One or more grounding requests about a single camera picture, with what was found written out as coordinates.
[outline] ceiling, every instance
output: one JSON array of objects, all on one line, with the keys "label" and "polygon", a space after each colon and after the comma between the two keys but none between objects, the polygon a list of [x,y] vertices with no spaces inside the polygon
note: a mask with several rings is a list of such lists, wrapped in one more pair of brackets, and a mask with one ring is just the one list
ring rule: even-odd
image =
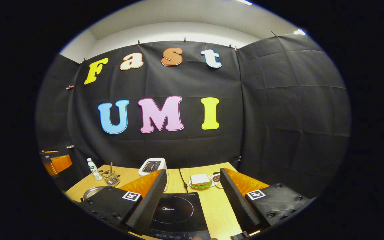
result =
[{"label": "ceiling", "polygon": [[248,6],[236,0],[143,0],[109,15],[89,30],[100,40],[122,30],[163,22],[214,24],[259,39],[273,36],[271,31],[283,35],[297,30],[296,26],[256,4]]}]

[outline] sandwich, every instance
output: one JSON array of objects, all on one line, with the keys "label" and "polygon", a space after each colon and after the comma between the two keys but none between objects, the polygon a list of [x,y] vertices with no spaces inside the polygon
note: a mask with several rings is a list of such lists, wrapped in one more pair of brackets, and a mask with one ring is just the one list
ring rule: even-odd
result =
[{"label": "sandwich", "polygon": [[208,178],[207,174],[197,174],[191,176],[191,187],[198,187],[199,189],[204,189],[206,187],[211,187],[213,181]]}]

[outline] power cord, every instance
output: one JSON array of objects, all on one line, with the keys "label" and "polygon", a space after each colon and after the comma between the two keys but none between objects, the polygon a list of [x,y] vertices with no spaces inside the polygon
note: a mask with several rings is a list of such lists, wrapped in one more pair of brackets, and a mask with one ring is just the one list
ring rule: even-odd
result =
[{"label": "power cord", "polygon": [[180,171],[180,169],[179,169],[179,173],[180,173],[180,178],[182,178],[182,181],[183,181],[183,187],[186,189],[186,193],[189,193],[188,184],[186,184],[186,182],[183,180],[182,172]]}]

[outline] wire basket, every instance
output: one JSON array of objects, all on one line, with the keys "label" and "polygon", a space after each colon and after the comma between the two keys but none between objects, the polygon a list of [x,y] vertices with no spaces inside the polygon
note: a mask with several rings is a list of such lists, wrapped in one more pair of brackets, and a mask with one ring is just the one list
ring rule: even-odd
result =
[{"label": "wire basket", "polygon": [[119,183],[119,178],[116,175],[115,171],[109,173],[109,170],[102,173],[103,179],[108,186],[115,186]]}]

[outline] lettuce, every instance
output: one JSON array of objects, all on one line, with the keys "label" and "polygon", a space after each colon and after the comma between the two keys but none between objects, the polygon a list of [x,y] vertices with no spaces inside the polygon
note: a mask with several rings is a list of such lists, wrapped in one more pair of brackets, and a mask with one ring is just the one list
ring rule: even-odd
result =
[{"label": "lettuce", "polygon": [[198,187],[199,189],[204,189],[206,187],[211,187],[211,185],[213,184],[213,182],[211,181],[209,184],[205,184],[205,185],[191,185],[193,188],[196,188]]}]

